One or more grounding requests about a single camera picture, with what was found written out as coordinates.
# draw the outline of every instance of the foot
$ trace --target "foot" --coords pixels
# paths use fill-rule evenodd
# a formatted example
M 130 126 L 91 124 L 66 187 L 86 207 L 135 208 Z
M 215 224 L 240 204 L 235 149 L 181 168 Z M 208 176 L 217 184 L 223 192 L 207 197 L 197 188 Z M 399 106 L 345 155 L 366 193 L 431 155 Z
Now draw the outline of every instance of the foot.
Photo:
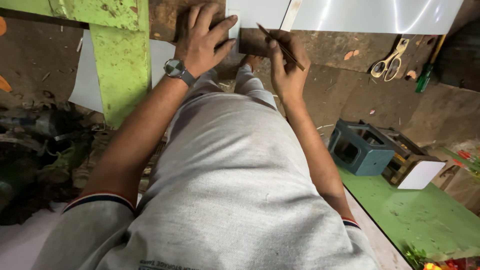
M 252 68 L 252 72 L 255 70 L 255 68 L 258 66 L 263 61 L 263 57 L 261 56 L 255 56 L 255 55 L 245 55 L 245 57 L 241 60 L 240 66 L 242 67 L 243 65 L 247 64 Z

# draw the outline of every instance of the forearm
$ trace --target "forearm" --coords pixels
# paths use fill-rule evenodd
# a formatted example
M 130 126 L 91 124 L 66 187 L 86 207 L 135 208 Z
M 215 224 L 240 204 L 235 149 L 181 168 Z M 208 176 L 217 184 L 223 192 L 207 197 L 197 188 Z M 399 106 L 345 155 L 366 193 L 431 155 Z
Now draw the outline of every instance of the forearm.
M 318 134 L 302 99 L 283 102 L 290 126 L 307 159 L 318 193 L 341 216 L 353 219 L 336 165 Z
M 111 191 L 134 203 L 143 170 L 187 90 L 182 80 L 164 76 L 122 123 L 83 194 Z

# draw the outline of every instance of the red flower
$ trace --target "red flower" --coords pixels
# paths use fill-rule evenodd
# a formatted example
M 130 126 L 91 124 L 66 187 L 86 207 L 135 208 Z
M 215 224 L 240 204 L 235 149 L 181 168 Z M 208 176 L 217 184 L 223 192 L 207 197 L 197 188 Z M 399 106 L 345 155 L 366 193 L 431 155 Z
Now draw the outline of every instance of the red flower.
M 472 155 L 470 155 L 470 153 L 468 153 L 466 151 L 463 151 L 463 150 L 458 151 L 458 155 L 465 160 L 468 160 L 472 156 Z
M 455 160 L 455 159 L 453 160 L 453 162 L 455 162 L 455 165 L 456 165 L 456 166 L 458 166 L 458 167 L 460 167 L 460 168 L 465 168 L 465 165 L 463 165 L 462 162 L 459 162 L 458 160 Z

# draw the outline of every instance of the hand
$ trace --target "hand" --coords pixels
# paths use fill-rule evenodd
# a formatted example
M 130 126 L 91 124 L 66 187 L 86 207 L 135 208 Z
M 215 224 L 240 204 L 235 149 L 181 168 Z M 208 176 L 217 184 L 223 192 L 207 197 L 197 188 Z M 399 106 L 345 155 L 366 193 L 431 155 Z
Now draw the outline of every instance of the hand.
M 230 16 L 212 30 L 209 26 L 219 5 L 199 4 L 191 7 L 185 35 L 180 38 L 175 49 L 175 59 L 183 60 L 185 67 L 197 78 L 216 66 L 232 50 L 236 40 L 227 40 L 215 51 L 215 45 L 223 34 L 237 23 L 237 16 Z
M 297 36 L 283 30 L 272 30 L 270 35 L 274 38 L 268 44 L 269 57 L 272 64 L 272 85 L 276 94 L 283 104 L 303 100 L 303 86 L 310 68 L 310 59 L 308 59 L 305 48 L 300 43 Z M 283 65 L 283 53 L 278 42 L 287 48 L 297 61 L 300 62 L 305 70 L 302 71 L 296 64 L 287 59 L 287 64 Z

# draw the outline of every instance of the sleeve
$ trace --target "sleeve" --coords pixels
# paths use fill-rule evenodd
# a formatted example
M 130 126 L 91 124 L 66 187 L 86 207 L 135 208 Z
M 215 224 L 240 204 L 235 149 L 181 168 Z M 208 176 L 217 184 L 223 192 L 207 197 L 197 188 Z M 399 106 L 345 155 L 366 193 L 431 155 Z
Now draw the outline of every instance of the sleeve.
M 118 245 L 121 231 L 126 232 L 134 219 L 133 205 L 121 195 L 100 192 L 79 197 L 62 211 L 32 269 L 78 269 L 89 257 L 101 258 L 98 253 Z
M 342 217 L 343 225 L 353 245 L 354 253 L 361 262 L 363 269 L 380 269 L 378 260 L 370 246 L 367 236 L 358 223 L 352 219 Z

